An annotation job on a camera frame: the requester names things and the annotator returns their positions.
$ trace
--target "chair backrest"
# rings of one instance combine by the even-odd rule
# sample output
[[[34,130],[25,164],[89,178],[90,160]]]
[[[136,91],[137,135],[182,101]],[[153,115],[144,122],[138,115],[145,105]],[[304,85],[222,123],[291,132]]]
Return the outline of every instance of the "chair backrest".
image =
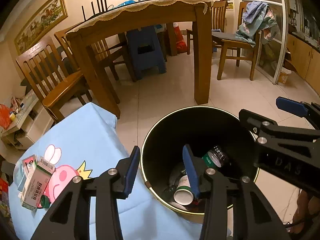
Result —
[[[41,39],[32,48],[18,56],[16,61],[41,102],[44,97],[37,84],[47,96],[59,82],[63,81],[63,76],[58,71],[58,66],[60,66],[65,77],[69,75],[50,36]]]
[[[71,67],[73,69],[74,72],[78,71],[79,69],[79,65],[75,59],[75,57],[72,54],[72,50],[70,47],[70,43],[66,38],[66,33],[68,31],[70,31],[71,29],[73,29],[73,27],[75,27],[76,25],[73,25],[69,28],[66,28],[62,31],[58,31],[54,34],[55,38],[58,40],[58,42],[60,43],[60,45],[63,47],[64,52],[66,53],[68,59],[71,62]]]
[[[227,1],[216,1],[212,6],[212,29],[220,29],[224,33]]]
[[[101,61],[111,54],[106,39],[102,39],[101,41],[91,44],[91,47],[97,61]]]
[[[66,28],[64,30],[58,31],[54,34],[54,36],[56,37],[56,39],[58,40],[60,45],[63,47],[63,50],[65,51],[67,57],[70,59],[71,64],[72,64],[72,68],[74,71],[78,71],[79,65],[78,65],[75,57],[72,54],[72,49],[70,46],[70,42],[66,38],[66,33],[68,31],[70,31],[71,29],[73,29],[77,25],[78,24],[76,24],[72,27]],[[109,47],[108,47],[105,39],[91,44],[91,47],[93,49],[93,52],[94,52],[98,62],[110,55],[110,51],[108,50]]]
[[[238,25],[237,27],[239,28],[239,26],[242,24],[242,15],[245,12],[245,8],[247,6],[247,4],[249,3],[249,1],[247,2],[240,2],[239,5],[239,15],[238,15]]]

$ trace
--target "glass door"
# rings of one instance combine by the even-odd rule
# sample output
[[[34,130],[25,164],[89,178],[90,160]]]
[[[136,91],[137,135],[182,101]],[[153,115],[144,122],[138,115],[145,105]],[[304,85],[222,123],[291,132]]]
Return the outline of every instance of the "glass door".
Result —
[[[263,72],[274,84],[278,82],[279,74],[284,60],[287,39],[287,12],[285,0],[255,0],[266,2],[270,6],[279,26],[279,33],[268,44],[259,45],[256,67]]]

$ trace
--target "white container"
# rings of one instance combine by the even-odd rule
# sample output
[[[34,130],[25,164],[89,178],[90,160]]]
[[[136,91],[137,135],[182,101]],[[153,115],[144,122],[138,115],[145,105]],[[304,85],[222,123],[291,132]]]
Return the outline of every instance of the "white container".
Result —
[[[291,74],[291,70],[286,69],[284,67],[281,68],[278,85],[285,86],[285,83],[287,82],[288,76]]]
[[[193,201],[193,193],[189,183],[188,176],[185,175],[179,180],[176,192],[173,194],[174,200],[183,206],[189,205]]]

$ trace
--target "cabinet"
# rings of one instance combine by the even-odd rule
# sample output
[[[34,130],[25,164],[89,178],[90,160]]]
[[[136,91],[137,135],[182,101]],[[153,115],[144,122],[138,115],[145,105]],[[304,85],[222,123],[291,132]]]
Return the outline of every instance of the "cabinet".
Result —
[[[306,78],[311,59],[312,47],[301,40],[296,40],[293,65],[302,78]]]
[[[306,78],[311,59],[312,47],[293,35],[288,35],[287,48],[291,53],[291,63],[302,78]]]
[[[291,61],[294,62],[295,52],[296,52],[296,40],[297,38],[291,34],[288,34],[287,48],[291,53]]]
[[[320,53],[312,50],[306,81],[320,95]]]

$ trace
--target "gold rim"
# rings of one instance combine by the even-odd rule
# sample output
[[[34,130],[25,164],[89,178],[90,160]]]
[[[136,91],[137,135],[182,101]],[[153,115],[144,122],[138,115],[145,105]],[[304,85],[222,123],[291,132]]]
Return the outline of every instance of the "gold rim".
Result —
[[[144,172],[144,169],[143,169],[143,158],[142,158],[142,155],[143,155],[143,150],[144,150],[144,146],[145,146],[145,143],[150,135],[150,133],[152,132],[152,130],[154,129],[154,127],[156,127],[158,125],[159,122],[161,122],[163,119],[165,119],[166,117],[168,117],[169,115],[172,115],[176,112],[179,112],[179,111],[182,111],[182,110],[185,110],[185,109],[188,109],[188,108],[199,108],[199,107],[202,107],[202,108],[212,108],[212,109],[217,109],[217,110],[220,110],[220,111],[223,111],[227,114],[230,114],[232,115],[233,117],[235,117],[236,119],[239,120],[238,117],[236,117],[234,114],[232,113],[229,113],[223,109],[219,109],[219,108],[216,108],[216,107],[212,107],[212,106],[189,106],[189,107],[185,107],[185,108],[182,108],[182,109],[179,109],[179,110],[176,110],[176,111],[173,111],[172,113],[170,114],[167,114],[166,116],[162,117],[158,122],[156,122],[156,124],[150,129],[150,131],[148,132],[146,138],[144,139],[143,141],[143,144],[142,144],[142,148],[141,148],[141,155],[140,155],[140,166],[141,166],[141,171],[142,171],[142,175],[143,175],[143,179],[144,179],[144,182],[147,182],[147,177],[145,175],[145,172]],[[252,135],[252,138],[253,140],[255,141],[256,138],[254,137],[253,133],[251,131],[249,131]],[[257,173],[256,173],[256,176],[253,180],[253,182],[256,182],[257,181],[257,178],[258,178],[258,174],[259,174],[259,170],[260,168],[257,168]],[[168,204],[167,202],[165,202],[162,198],[159,197],[159,195],[153,190],[152,187],[149,187],[148,188],[152,194],[156,197],[157,200],[159,200],[164,206],[166,206],[167,208],[170,208],[171,210],[175,211],[175,212],[178,212],[178,213],[181,213],[181,214],[188,214],[188,215],[197,215],[197,216],[204,216],[204,213],[193,213],[193,212],[189,212],[189,211],[184,211],[184,210],[181,210],[181,209],[178,209],[170,204]]]

